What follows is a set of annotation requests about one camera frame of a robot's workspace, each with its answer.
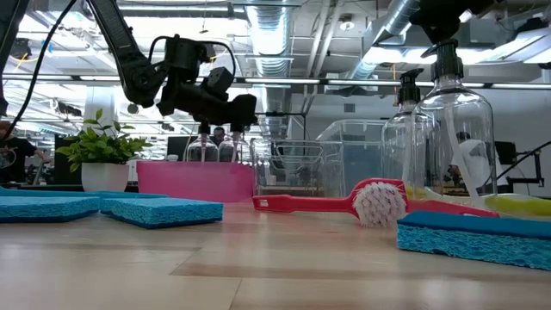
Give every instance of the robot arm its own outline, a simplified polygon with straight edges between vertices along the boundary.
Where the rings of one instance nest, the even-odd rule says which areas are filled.
[[[125,23],[116,0],[85,1],[90,6],[110,52],[115,57],[122,89],[130,102],[144,108],[151,107],[156,94],[168,77],[168,82],[163,87],[161,102],[158,104],[162,115],[171,115],[174,109],[180,109],[193,115],[197,121],[207,121],[215,125],[236,123],[249,126],[257,122],[254,114],[257,99],[254,96],[241,95],[232,102],[227,101],[226,91],[233,82],[233,75],[226,68],[215,68],[209,77],[204,78],[201,85],[195,85],[200,65],[209,61],[208,49],[204,43],[180,38],[178,35],[162,37],[166,39],[164,60],[152,64],[151,60],[141,53],[132,36],[132,29]],[[25,10],[21,8],[27,7],[28,0],[1,2],[0,69],[3,71],[19,22],[24,16]],[[2,107],[0,102],[0,114],[5,114],[6,107],[7,104]]]

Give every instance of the clear plastic container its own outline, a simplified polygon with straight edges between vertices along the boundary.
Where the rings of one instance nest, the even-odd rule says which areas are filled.
[[[344,196],[360,181],[382,177],[381,129],[385,123],[381,120],[335,121],[316,139],[343,143]]]
[[[226,136],[224,141],[220,143],[218,161],[240,164],[251,162],[251,148],[243,139],[241,130],[232,130],[232,135]]]
[[[413,110],[414,174],[418,199],[453,201],[483,208],[481,195],[495,194],[496,152],[492,106],[461,84],[462,63],[456,40],[446,40],[425,53],[437,53],[432,67],[434,89]]]
[[[412,111],[421,99],[415,78],[423,69],[413,69],[401,75],[398,95],[398,113],[382,128],[382,175],[399,179],[406,184],[410,179],[412,162]]]
[[[342,197],[343,144],[253,139],[256,195]]]
[[[189,144],[186,149],[186,161],[189,162],[216,162],[218,161],[218,147],[208,137],[210,127],[202,123],[199,128],[199,138]]]

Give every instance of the table surface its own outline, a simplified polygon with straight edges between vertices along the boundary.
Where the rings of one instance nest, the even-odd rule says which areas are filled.
[[[227,205],[146,230],[100,214],[0,225],[3,310],[550,309],[551,272],[399,251],[348,214]]]

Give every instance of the glass bottle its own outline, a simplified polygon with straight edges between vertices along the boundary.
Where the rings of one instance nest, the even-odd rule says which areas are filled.
[[[412,113],[411,183],[417,198],[483,208],[480,196],[497,192],[492,106],[461,83],[456,48],[457,40],[445,40],[423,55],[437,55],[431,67],[435,85]]]
[[[382,128],[382,173],[385,178],[409,181],[413,170],[412,156],[412,111],[421,100],[415,78],[423,69],[413,69],[400,76],[398,113]]]
[[[243,139],[243,126],[231,125],[232,135],[226,136],[220,143],[218,161],[226,163],[248,164],[251,161],[249,144]]]
[[[186,161],[189,162],[215,162],[218,161],[218,147],[208,137],[210,126],[202,122],[199,126],[199,137],[189,144],[186,152]]]

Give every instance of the pink plastic bin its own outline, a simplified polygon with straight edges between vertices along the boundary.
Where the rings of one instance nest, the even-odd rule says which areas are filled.
[[[243,202],[252,198],[254,170],[249,166],[154,161],[137,164],[140,193],[208,202]]]

